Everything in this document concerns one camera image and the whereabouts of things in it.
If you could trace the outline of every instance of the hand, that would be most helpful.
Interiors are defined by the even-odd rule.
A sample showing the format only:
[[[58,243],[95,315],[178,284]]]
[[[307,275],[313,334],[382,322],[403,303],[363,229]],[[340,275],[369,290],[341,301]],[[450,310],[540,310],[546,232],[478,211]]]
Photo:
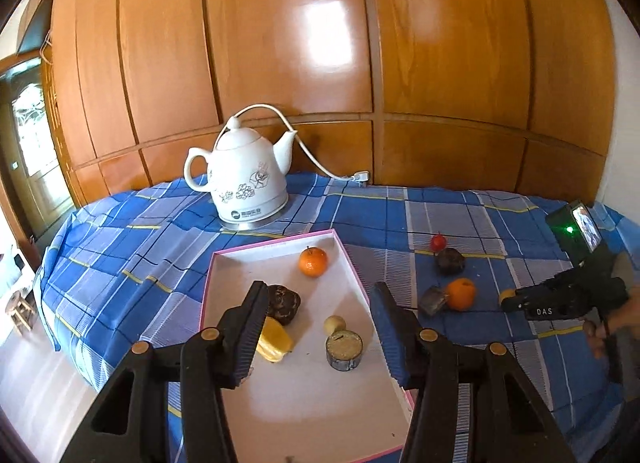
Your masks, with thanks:
[[[607,317],[609,333],[613,335],[617,330],[629,327],[633,335],[640,338],[640,287],[633,287],[629,294],[629,300]],[[597,359],[604,356],[604,339],[607,337],[604,324],[596,327],[593,322],[586,320],[582,325],[582,330],[587,335],[587,344],[591,348],[593,356]]]

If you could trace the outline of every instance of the yellow fruit piece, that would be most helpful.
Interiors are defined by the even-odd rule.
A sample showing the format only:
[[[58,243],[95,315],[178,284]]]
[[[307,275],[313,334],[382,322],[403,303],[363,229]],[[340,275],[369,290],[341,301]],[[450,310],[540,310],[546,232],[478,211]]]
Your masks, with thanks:
[[[347,324],[339,315],[332,315],[324,321],[324,332],[327,335],[332,335],[336,331],[342,331],[343,329],[347,329]]]
[[[498,296],[498,303],[502,304],[504,299],[509,299],[511,297],[516,296],[516,291],[514,289],[505,289],[500,292],[500,296]]]
[[[293,340],[282,324],[272,317],[267,317],[255,350],[270,362],[280,362],[284,355],[293,351]]]

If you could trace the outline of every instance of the dark muffin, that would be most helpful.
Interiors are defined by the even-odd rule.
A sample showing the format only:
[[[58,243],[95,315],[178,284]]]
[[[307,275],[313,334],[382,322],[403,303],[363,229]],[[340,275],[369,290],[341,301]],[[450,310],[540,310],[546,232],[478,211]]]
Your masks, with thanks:
[[[437,253],[436,266],[442,275],[458,275],[465,269],[465,258],[455,248],[447,247]]]
[[[273,317],[280,324],[286,326],[290,323],[300,307],[300,296],[281,284],[269,286],[269,307],[267,315]]]

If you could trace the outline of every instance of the kettle base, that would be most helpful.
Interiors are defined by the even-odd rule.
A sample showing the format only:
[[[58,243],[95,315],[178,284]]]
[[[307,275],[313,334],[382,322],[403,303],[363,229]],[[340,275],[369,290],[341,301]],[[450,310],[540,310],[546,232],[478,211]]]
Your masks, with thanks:
[[[268,215],[264,218],[260,218],[256,221],[242,221],[242,222],[231,222],[226,221],[220,218],[220,223],[226,230],[233,230],[234,232],[245,231],[245,230],[255,230],[260,227],[264,227],[270,223],[273,223],[275,220],[280,218],[286,211],[287,203],[289,202],[289,194],[284,200],[284,203],[280,208],[278,208],[273,214]]]

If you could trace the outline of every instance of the doorway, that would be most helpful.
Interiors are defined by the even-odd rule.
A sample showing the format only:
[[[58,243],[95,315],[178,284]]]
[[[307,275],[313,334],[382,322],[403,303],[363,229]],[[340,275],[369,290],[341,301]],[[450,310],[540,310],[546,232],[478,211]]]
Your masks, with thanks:
[[[39,57],[0,76],[0,148],[2,171],[8,173],[23,210],[25,230],[36,244],[52,239],[74,203],[51,138]]]

